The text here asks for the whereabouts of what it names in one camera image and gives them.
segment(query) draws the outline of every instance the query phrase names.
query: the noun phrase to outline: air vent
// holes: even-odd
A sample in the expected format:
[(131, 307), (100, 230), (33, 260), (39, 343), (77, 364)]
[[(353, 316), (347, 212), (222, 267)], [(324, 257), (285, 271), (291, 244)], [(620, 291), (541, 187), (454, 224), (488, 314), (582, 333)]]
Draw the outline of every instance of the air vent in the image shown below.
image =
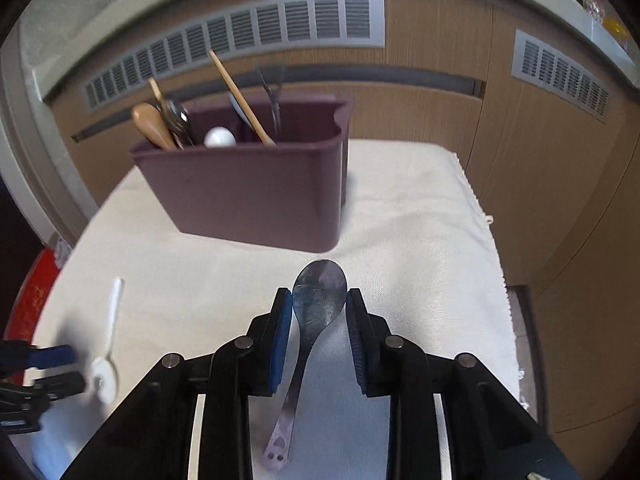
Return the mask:
[[(81, 87), (91, 109), (146, 85), (210, 63), (319, 46), (385, 46), (385, 0), (257, 0), (217, 10), (150, 38), (113, 59)], [(536, 70), (538, 62), (532, 64)]]
[(609, 91), (579, 63), (543, 41), (516, 31), (511, 75), (560, 96), (604, 122)]

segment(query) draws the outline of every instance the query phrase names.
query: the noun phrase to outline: wooden handle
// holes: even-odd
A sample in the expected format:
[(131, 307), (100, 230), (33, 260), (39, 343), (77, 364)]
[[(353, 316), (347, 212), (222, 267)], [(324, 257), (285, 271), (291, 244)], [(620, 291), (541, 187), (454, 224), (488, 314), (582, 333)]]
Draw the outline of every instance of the wooden handle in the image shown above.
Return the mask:
[(151, 89), (154, 93), (154, 96), (156, 97), (156, 100), (161, 103), (162, 101), (164, 101), (164, 97), (162, 97), (162, 92), (160, 91), (160, 87), (158, 86), (158, 83), (156, 82), (156, 80), (152, 77), (149, 78), (149, 84), (151, 85)]
[(225, 80), (226, 85), (229, 87), (229, 90), (231, 90), (231, 93), (236, 98), (236, 101), (238, 101), (238, 104), (242, 108), (242, 111), (246, 115), (246, 118), (249, 119), (249, 122), (251, 123), (252, 128), (255, 130), (255, 133), (258, 134), (258, 137), (260, 137), (260, 140), (262, 141), (262, 143), (264, 145), (274, 145), (275, 142), (273, 142), (273, 139), (271, 139), (271, 137), (267, 135), (267, 132), (264, 131), (264, 128), (260, 124), (260, 121), (258, 120), (258, 118), (255, 116), (254, 111), (251, 110), (249, 103), (247, 103), (246, 99), (244, 98), (244, 96), (236, 86), (236, 83), (234, 83), (234, 80), (231, 79), (229, 72), (226, 71), (225, 67), (222, 65), (222, 63), (218, 59), (218, 56), (216, 56), (216, 53), (213, 52), (213, 50), (209, 50), (209, 57), (213, 60), (213, 62), (218, 67), (218, 70), (220, 71), (220, 75), (222, 76), (222, 79)]
[(136, 128), (148, 140), (163, 150), (175, 150), (171, 133), (164, 124), (160, 112), (149, 103), (136, 105), (131, 109), (131, 118)]

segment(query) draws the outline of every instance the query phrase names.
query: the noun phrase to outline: table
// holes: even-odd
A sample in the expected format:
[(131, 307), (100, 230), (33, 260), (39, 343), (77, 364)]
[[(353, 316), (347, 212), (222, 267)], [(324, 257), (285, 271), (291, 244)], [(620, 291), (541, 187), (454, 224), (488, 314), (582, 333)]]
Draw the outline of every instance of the table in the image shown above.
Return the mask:
[[(162, 355), (208, 354), (268, 312), (319, 257), (335, 260), (371, 313), (426, 351), (470, 351), (518, 398), (515, 335), (493, 237), (456, 156), (412, 142), (351, 140), (347, 202), (338, 245), (325, 254), (252, 246), (180, 233), (137, 168), (92, 219), (44, 308), (34, 344), (70, 343), (88, 370), (104, 347), (111, 285), (124, 279), (113, 359), (120, 386), (111, 406), (88, 392), (60, 401), (34, 438), (34, 460), (56, 478)], [(254, 457), (286, 394), (297, 325), (278, 393), (251, 399)], [(38, 375), (27, 373), (27, 380)], [(341, 399), (338, 403), (329, 399)], [(384, 478), (388, 400), (357, 387), (344, 313), (322, 334), (303, 382), (292, 463), (277, 478)], [(197, 453), (197, 428), (193, 453)], [(312, 449), (323, 442), (321, 460)], [(447, 453), (446, 442), (441, 452)], [(270, 476), (254, 458), (255, 478)], [(195, 478), (195, 469), (190, 472)], [(443, 471), (444, 478), (450, 471)]]

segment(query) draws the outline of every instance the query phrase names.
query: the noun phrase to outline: metal screw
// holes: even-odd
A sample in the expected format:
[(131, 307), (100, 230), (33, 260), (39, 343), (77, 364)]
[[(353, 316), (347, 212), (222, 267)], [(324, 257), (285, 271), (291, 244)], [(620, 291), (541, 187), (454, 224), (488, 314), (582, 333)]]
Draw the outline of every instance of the metal screw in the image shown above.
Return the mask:
[(180, 363), (178, 354), (167, 354), (162, 358), (162, 366), (165, 368), (174, 368)]
[(254, 345), (254, 338), (248, 335), (241, 335), (234, 341), (234, 345), (236, 345), (238, 349), (246, 350)]
[(471, 354), (460, 354), (458, 356), (458, 362), (465, 368), (473, 368), (478, 364), (478, 359)]
[(404, 345), (404, 339), (399, 335), (388, 335), (385, 338), (385, 345), (389, 348), (402, 348)]

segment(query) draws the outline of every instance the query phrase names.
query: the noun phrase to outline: white spoon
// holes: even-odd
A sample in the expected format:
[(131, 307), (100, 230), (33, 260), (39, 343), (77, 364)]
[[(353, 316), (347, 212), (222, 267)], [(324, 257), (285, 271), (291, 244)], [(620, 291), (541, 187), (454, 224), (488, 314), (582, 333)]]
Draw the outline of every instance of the white spoon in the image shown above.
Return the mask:
[(124, 280), (113, 280), (111, 297), (109, 298), (109, 311), (107, 314), (106, 348), (103, 357), (98, 357), (91, 364), (92, 383), (96, 385), (96, 394), (103, 404), (111, 404), (118, 394), (118, 374), (113, 365), (111, 351), (113, 350), (113, 332), (122, 297)]

